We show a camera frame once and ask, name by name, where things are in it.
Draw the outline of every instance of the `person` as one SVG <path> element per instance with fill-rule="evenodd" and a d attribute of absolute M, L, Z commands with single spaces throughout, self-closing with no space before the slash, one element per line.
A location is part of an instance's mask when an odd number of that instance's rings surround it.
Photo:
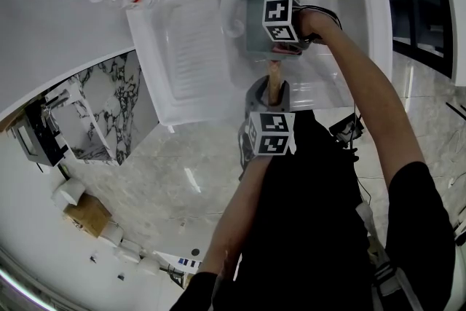
<path fill-rule="evenodd" d="M 303 9 L 299 27 L 302 35 L 319 34 L 333 53 L 376 145 L 390 200 L 391 265 L 404 271 L 423 310 L 443 310 L 453 230 L 396 91 L 327 15 Z M 173 311 L 374 309 L 354 154 L 312 111 L 296 113 L 294 136 L 295 154 L 250 161 Z M 383 297 L 383 310 L 411 306 L 396 291 Z"/>

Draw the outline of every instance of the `wooden handle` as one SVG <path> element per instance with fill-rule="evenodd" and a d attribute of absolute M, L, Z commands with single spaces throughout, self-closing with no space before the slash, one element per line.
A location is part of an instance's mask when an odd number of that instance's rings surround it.
<path fill-rule="evenodd" d="M 278 104 L 278 95 L 282 85 L 282 74 L 280 73 L 280 61 L 269 61 L 269 105 Z"/>

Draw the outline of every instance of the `white sink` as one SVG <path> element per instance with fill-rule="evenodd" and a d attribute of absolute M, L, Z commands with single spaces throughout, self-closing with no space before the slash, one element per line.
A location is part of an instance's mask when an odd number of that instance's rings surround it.
<path fill-rule="evenodd" d="M 332 9 L 343 29 L 391 78 L 388 0 L 299 0 Z M 127 12 L 143 74 L 164 125 L 220 119 L 244 110 L 245 91 L 266 74 L 244 36 L 222 33 L 220 0 L 165 0 Z M 245 0 L 238 18 L 245 17 Z M 313 44 L 297 61 L 283 61 L 292 109 L 350 106 L 352 99 L 328 48 Z"/>

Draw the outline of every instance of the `toilet paper roll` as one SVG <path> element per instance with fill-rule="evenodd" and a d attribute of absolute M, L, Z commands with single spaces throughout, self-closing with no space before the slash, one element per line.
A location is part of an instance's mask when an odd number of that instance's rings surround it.
<path fill-rule="evenodd" d="M 123 228 L 117 223 L 110 221 L 107 223 L 102 233 L 99 236 L 99 240 L 110 245 L 112 248 L 116 248 L 123 238 Z"/>
<path fill-rule="evenodd" d="M 64 211 L 68 207 L 68 201 L 65 200 L 65 197 L 61 194 L 61 189 L 58 187 L 53 193 L 52 193 L 52 201 L 55 204 L 57 208 L 60 209 L 60 211 Z"/>
<path fill-rule="evenodd" d="M 147 275 L 157 275 L 160 270 L 160 264 L 155 259 L 149 258 L 148 256 L 142 258 L 138 263 L 138 271 L 146 273 Z"/>
<path fill-rule="evenodd" d="M 77 179 L 71 178 L 66 183 L 59 186 L 61 194 L 65 197 L 65 200 L 72 205 L 78 205 L 79 198 L 86 190 Z"/>
<path fill-rule="evenodd" d="M 115 249 L 115 257 L 117 257 L 120 261 L 131 261 L 133 263 L 139 263 L 141 260 L 139 253 L 122 248 L 121 246 Z"/>
<path fill-rule="evenodd" d="M 122 243 L 120 244 L 121 248 L 127 249 L 129 251 L 134 251 L 135 253 L 140 253 L 142 250 L 142 247 L 138 245 L 137 243 L 134 243 L 133 241 L 129 241 L 126 239 L 122 240 Z"/>

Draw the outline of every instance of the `marble floor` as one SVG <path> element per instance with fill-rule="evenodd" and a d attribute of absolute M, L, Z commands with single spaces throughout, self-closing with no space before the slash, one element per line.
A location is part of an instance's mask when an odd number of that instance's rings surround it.
<path fill-rule="evenodd" d="M 466 121 L 445 102 L 466 103 L 466 89 L 455 88 L 446 77 L 395 52 L 393 60 L 393 84 L 455 222 L 466 205 Z M 318 109 L 315 115 L 328 127 L 352 110 L 352 106 Z M 159 250 L 182 256 L 193 247 L 203 253 L 238 184 L 240 123 L 238 117 L 159 125 L 119 167 L 80 165 L 72 160 L 66 166 L 112 212 L 125 237 L 149 253 Z M 376 148 L 367 131 L 355 146 L 360 157 L 355 169 L 371 194 L 376 227 L 385 241 L 389 203 Z"/>

